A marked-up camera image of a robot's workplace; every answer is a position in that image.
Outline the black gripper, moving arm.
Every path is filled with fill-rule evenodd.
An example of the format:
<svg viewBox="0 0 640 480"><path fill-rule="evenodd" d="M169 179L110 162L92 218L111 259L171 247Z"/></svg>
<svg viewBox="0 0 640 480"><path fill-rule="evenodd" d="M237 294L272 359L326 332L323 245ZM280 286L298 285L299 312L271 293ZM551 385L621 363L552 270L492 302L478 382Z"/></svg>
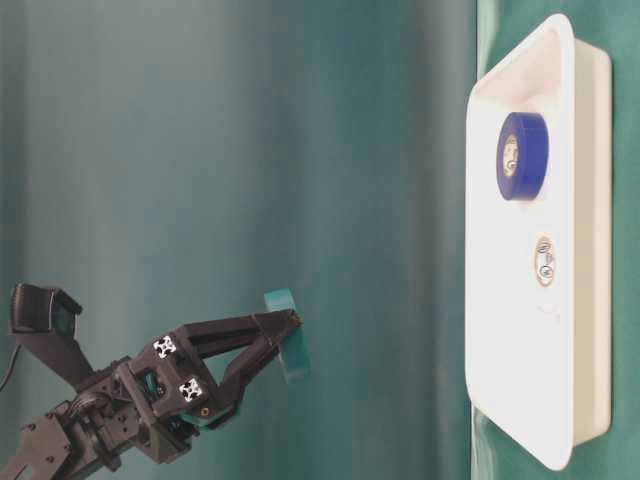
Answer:
<svg viewBox="0 0 640 480"><path fill-rule="evenodd" d="M185 324L87 380L74 418L105 447L185 453L201 429L236 415L247 385L301 326L294 309ZM202 358L241 347L215 382Z"/></svg>

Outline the black moving robot arm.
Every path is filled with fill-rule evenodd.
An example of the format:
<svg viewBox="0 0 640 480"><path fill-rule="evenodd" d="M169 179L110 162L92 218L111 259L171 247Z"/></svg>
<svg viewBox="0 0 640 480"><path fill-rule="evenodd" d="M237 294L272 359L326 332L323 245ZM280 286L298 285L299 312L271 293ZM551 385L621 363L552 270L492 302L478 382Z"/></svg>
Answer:
<svg viewBox="0 0 640 480"><path fill-rule="evenodd" d="M158 464L229 421L246 386L302 321L293 309L185 324L87 377L76 397L23 427L4 479L85 479L138 448Z"/></svg>

